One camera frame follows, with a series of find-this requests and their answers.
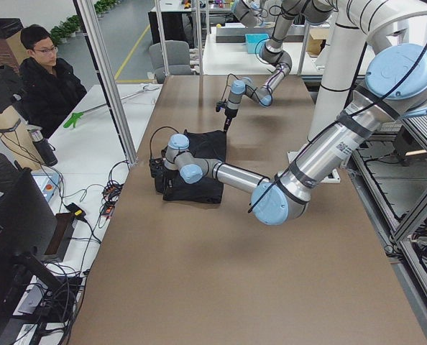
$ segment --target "white wall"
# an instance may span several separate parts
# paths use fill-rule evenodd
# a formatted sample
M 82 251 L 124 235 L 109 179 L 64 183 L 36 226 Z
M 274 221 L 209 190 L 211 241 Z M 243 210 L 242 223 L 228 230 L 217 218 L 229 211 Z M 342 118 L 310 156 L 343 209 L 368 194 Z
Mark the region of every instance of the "white wall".
M 24 27 L 39 24 L 50 31 L 75 13 L 72 0 L 0 0 L 0 18 L 20 18 Z

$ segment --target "blue box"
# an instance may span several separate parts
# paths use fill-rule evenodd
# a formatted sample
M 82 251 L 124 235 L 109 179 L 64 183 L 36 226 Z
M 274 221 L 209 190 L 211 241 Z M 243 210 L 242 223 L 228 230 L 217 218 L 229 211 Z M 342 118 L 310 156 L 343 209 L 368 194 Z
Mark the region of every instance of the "blue box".
M 249 54 L 259 53 L 267 38 L 270 38 L 268 34 L 245 34 L 247 52 Z

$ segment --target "black jacket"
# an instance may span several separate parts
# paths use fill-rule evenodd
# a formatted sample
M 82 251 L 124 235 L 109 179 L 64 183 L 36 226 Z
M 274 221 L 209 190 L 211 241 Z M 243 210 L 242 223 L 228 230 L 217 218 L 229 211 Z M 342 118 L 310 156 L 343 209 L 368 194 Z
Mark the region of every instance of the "black jacket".
M 49 74 L 32 57 L 20 65 L 26 94 L 22 98 L 28 122 L 42 127 L 46 138 L 62 124 L 76 104 L 87 93 L 73 74 L 73 67 L 58 58 L 54 67 L 57 77 Z

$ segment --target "yellow floor line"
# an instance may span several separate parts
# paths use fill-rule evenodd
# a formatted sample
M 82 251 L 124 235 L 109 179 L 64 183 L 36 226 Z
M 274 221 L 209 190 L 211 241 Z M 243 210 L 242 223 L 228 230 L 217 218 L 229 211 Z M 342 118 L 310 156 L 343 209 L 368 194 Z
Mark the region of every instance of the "yellow floor line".
M 125 84 L 125 83 L 130 83 L 130 84 L 134 84 L 134 83 L 149 83 L 153 80 L 151 79 L 135 79 L 135 80 L 116 80 L 116 84 Z
M 130 58 L 134 54 L 135 50 L 137 49 L 138 45 L 140 44 L 140 42 L 142 41 L 143 37 L 145 36 L 145 34 L 148 32 L 149 29 L 150 29 L 150 26 L 148 25 L 146 27 L 146 29 L 144 30 L 144 32 L 140 35 L 139 39 L 135 42 L 134 47 L 132 47 L 132 49 L 130 50 L 129 54 L 127 54 L 127 56 L 126 56 L 126 59 L 122 63 L 121 67 L 118 69 L 118 71 L 114 75 L 114 80 L 116 80 L 117 78 L 119 78 L 119 76 L 121 75 L 122 70 L 124 69 L 124 67 L 126 67 L 126 65 L 129 62 Z

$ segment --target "metal rack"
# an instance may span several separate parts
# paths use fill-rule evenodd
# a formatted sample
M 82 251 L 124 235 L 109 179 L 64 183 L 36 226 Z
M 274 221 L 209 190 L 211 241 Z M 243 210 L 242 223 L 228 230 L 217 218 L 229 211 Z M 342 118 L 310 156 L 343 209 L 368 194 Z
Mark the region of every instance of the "metal rack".
M 403 126 L 427 151 L 427 116 L 406 119 Z M 392 240 L 400 245 L 427 297 L 427 260 L 415 252 L 410 241 L 427 218 L 427 160 L 409 167 L 375 164 L 374 160 L 368 164 L 369 157 L 393 151 L 394 137 L 393 133 L 374 135 L 353 158 L 390 227 Z

